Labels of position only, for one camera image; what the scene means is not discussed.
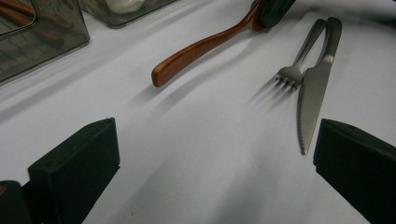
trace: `spatula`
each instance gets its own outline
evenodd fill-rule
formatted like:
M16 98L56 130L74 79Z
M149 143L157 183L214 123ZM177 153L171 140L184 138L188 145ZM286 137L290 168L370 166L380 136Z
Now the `spatula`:
M235 26L202 39L158 64L151 74L153 85L161 87L189 64L243 31L260 32L275 26L294 1L255 0L249 13Z

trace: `fork handle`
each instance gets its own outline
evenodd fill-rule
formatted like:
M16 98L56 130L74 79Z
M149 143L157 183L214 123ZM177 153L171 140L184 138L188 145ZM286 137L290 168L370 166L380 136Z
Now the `fork handle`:
M295 64L301 65L308 54L309 50L312 49L314 46L315 42L319 38L320 34L326 28L327 22L323 19L318 19L314 25L311 28L311 31L309 32L308 36L306 37L306 40L303 45L303 50L301 51L297 61Z

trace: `brown handle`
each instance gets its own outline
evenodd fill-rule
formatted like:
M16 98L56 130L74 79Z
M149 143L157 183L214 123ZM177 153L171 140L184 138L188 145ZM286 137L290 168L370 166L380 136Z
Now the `brown handle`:
M35 17L35 10L32 7L25 5L24 3L15 1L15 0L0 0L0 7L7 7L17 12L22 13L23 15L29 16L31 18ZM59 27L71 31L73 30L73 24L66 21L62 17L59 17L54 14L43 12L41 14L42 19L52 21L55 25Z
M18 12L15 12L6 7L0 7L0 16L6 18L9 21L14 22L19 26L26 26L32 22L31 20L26 19L26 17L22 16ZM46 41L49 41L51 45L55 47L61 47L64 45L64 40L57 33L52 31L46 31L36 26L33 27L33 29L39 36L44 38Z
M244 22L240 22L228 30L207 37L180 50L154 68L151 74L152 83L156 87L161 87L189 64L247 28Z
M246 29L250 29L254 32L263 30L264 27L259 22L259 17L262 13L262 9L267 7L270 2L270 0L255 0L249 13L235 26L200 40L158 64L151 73L154 86L161 87L189 64L242 31Z
M35 17L35 10L32 7L26 6L22 2L14 1L14 0L0 0L1 7L8 7L20 13L23 13L26 16Z

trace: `white tablecloth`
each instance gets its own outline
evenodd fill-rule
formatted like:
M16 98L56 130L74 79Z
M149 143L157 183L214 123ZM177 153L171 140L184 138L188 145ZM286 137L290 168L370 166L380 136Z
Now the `white tablecloth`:
M113 117L120 169L84 223L367 223L315 171L319 122L309 154L300 153L298 92L272 77L292 64L316 19L339 18L319 120L396 146L396 3L297 0L270 31L246 31L152 86L155 65L237 24L250 4L180 0L119 30L84 13L88 46L0 87L0 180L25 184L34 161Z

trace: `wooden-handled utensil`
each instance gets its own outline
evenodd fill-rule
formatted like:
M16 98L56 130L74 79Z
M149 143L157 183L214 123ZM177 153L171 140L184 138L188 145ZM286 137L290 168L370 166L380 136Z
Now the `wooden-handled utensil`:
M161 87L189 64L239 33L259 32L277 24L295 0L255 0L249 13L235 26L200 40L170 56L152 71L152 83Z
M0 0L0 7L6 7L16 12L20 12L21 14L31 18L30 22L32 22L35 17L35 10L32 7L27 6L24 3L15 0ZM66 21L60 16L50 14L48 12L41 12L40 17L41 19L51 21L53 24L55 24L58 27L61 27L62 29L65 29L66 31L73 30L73 24Z
M29 25L33 19L27 19L22 14L15 12L7 7L0 7L0 16L6 18L9 21L14 22L19 26ZM44 30L38 26L34 26L33 30L37 35L48 41L55 47L61 47L64 45L64 39L53 31Z

